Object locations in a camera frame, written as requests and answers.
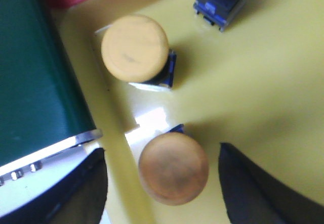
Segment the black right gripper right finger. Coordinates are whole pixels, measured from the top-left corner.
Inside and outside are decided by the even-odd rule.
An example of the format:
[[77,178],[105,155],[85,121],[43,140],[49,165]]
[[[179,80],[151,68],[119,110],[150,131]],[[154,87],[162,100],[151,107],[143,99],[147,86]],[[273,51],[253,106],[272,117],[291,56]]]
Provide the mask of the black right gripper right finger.
[[289,188],[230,143],[218,173],[230,223],[323,223],[323,206]]

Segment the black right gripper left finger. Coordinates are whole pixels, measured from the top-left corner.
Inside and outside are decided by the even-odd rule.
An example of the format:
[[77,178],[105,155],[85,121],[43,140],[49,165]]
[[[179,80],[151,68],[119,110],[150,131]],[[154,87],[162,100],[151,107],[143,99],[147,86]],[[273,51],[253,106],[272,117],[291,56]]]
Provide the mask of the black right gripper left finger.
[[1,186],[1,223],[102,223],[108,177],[104,150],[74,148]]

